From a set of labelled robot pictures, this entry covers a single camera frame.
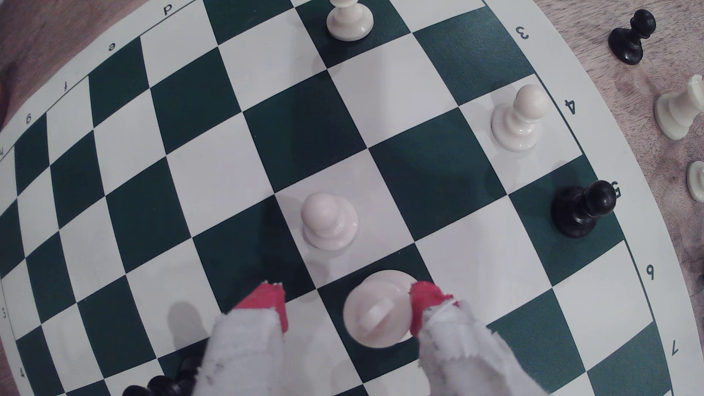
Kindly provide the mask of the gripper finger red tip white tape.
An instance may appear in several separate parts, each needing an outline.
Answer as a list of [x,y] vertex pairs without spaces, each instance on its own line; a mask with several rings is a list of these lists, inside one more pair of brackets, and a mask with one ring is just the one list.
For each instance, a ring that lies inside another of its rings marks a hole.
[[263,282],[218,319],[193,395],[283,395],[285,289]]
[[468,302],[428,281],[410,287],[411,334],[431,395],[547,395]]

